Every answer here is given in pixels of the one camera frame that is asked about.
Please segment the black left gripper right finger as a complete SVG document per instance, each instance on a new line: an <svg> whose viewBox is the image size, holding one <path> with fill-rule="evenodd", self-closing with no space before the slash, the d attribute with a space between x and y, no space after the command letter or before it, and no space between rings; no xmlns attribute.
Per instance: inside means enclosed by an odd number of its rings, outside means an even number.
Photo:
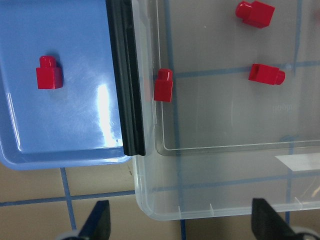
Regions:
<svg viewBox="0 0 320 240"><path fill-rule="evenodd" d="M257 240L299 240L264 198L252 199L251 230Z"/></svg>

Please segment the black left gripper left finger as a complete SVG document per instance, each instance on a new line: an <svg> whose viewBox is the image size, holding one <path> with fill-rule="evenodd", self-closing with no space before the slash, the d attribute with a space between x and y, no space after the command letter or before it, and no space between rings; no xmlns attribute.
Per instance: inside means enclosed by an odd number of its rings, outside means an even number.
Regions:
<svg viewBox="0 0 320 240"><path fill-rule="evenodd" d="M78 237L81 240L108 240L111 235L110 203L97 201Z"/></svg>

